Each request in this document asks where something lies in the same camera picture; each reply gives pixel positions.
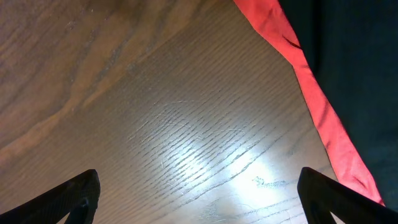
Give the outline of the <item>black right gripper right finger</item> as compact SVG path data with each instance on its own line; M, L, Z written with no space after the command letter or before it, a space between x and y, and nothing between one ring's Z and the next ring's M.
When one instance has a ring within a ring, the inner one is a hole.
M337 181L303 167L297 191L309 223L397 223L397 212L341 185Z

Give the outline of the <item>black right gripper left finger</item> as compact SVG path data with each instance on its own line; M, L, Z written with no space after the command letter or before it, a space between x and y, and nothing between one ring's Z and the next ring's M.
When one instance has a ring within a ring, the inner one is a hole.
M89 169L32 200L1 214L1 223L92 224L101 187L98 173Z

